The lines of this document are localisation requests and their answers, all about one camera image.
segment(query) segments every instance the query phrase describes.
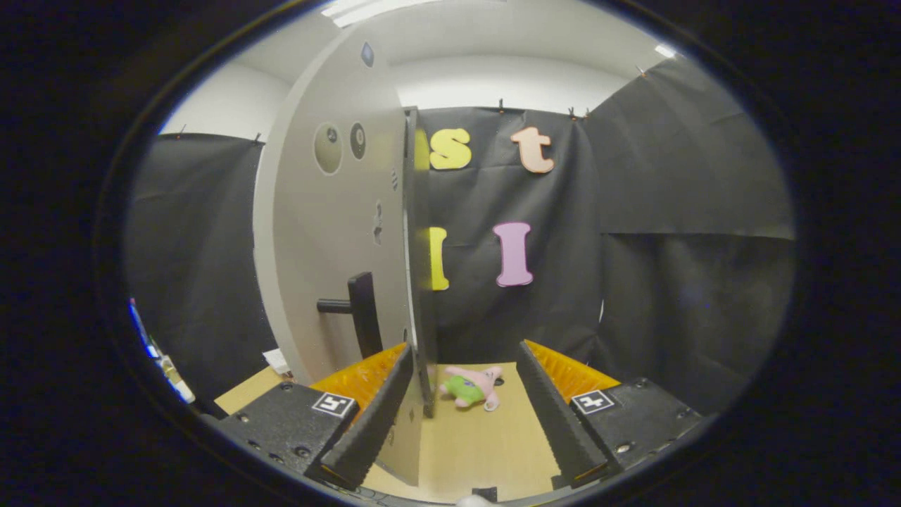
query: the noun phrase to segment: sticker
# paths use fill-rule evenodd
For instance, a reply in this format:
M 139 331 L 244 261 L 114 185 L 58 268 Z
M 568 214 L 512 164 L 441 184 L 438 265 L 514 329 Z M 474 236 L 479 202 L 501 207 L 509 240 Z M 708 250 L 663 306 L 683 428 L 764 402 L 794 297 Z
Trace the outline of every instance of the sticker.
M 372 217 L 372 241 L 382 245 L 382 201 L 376 201 L 376 214 Z
M 600 391 L 579 394 L 579 396 L 573 396 L 572 400 L 576 403 L 579 411 L 585 415 L 595 413 L 599 410 L 609 409 L 616 405 L 616 403 L 613 403 L 606 394 Z
M 319 400 L 314 403 L 313 410 L 319 410 L 320 412 L 325 412 L 330 416 L 344 419 L 344 415 L 348 410 L 350 410 L 350 406 L 354 403 L 355 401 L 353 400 L 353 398 L 339 396 L 338 394 L 331 394 L 330 392 L 324 392 Z
M 313 154 L 316 165 L 326 176 L 341 167 L 341 136 L 333 124 L 321 124 L 313 138 Z
M 372 67 L 376 61 L 376 53 L 372 50 L 372 46 L 368 42 L 363 42 L 363 50 L 359 52 L 359 57 L 367 67 Z
M 366 153 L 366 131 L 363 130 L 363 125 L 359 124 L 359 122 L 353 124 L 353 127 L 350 128 L 350 150 L 353 152 L 353 156 L 357 157 L 357 160 L 361 160 L 363 154 Z

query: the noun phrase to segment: plush toy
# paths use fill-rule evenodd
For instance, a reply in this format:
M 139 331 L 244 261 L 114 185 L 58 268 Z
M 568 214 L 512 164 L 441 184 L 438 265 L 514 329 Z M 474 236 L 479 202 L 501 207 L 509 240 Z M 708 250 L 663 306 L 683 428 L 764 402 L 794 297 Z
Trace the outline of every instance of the plush toy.
M 484 372 L 464 370 L 457 366 L 448 366 L 444 372 L 453 375 L 438 390 L 442 394 L 451 394 L 457 400 L 456 405 L 461 408 L 473 403 L 485 400 L 485 410 L 493 411 L 501 404 L 495 392 L 495 379 L 501 376 L 501 367 L 492 366 Z

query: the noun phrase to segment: foam letter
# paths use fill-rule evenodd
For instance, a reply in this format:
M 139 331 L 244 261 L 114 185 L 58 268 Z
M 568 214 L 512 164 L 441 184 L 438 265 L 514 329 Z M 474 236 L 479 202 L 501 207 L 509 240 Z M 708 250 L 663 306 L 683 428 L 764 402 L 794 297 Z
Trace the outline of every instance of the foam letter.
M 417 171 L 429 170 L 429 139 L 425 137 L 425 131 L 416 129 L 413 143 L 413 167 Z
M 545 159 L 542 146 L 550 146 L 551 139 L 538 133 L 535 127 L 526 127 L 510 136 L 510 141 L 519 143 L 519 160 L 531 172 L 548 172 L 554 168 L 554 161 Z
M 524 222 L 507 222 L 492 230 L 501 238 L 501 275 L 497 277 L 497 285 L 512 287 L 532 283 L 534 277 L 525 267 L 525 235 L 532 228 Z
M 432 257 L 432 290 L 447 290 L 451 286 L 444 278 L 444 262 L 441 259 L 441 244 L 448 232 L 441 227 L 429 227 L 430 256 Z
M 461 169 L 472 160 L 472 152 L 466 143 L 469 132 L 461 128 L 446 128 L 432 135 L 432 167 L 435 169 Z

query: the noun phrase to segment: ceiling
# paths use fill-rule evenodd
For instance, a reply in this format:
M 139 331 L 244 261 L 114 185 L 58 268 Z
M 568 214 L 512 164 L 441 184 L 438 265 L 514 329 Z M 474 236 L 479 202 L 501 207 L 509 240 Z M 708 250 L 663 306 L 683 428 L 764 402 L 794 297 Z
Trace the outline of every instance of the ceiling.
M 313 10 L 237 58 L 294 83 L 341 29 Z M 448 0 L 359 23 L 392 65 L 468 55 L 562 60 L 632 79 L 664 59 L 650 35 L 579 0 Z

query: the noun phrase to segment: white wall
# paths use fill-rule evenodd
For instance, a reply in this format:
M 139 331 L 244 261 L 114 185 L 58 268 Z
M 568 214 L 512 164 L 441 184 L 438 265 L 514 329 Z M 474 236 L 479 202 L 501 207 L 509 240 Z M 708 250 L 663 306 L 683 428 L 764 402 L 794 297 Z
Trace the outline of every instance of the white wall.
M 468 56 L 420 60 L 393 68 L 404 106 L 420 109 L 497 106 L 577 115 L 594 109 L 628 80 L 556 60 Z
M 504 106 L 577 115 L 594 109 L 627 79 L 556 60 L 468 56 L 420 60 L 392 69 L 404 106 Z M 290 86 L 266 72 L 228 63 L 178 106 L 160 131 L 268 139 Z
M 160 134 L 221 134 L 266 141 L 290 89 L 285 81 L 238 63 L 227 63 L 182 100 Z

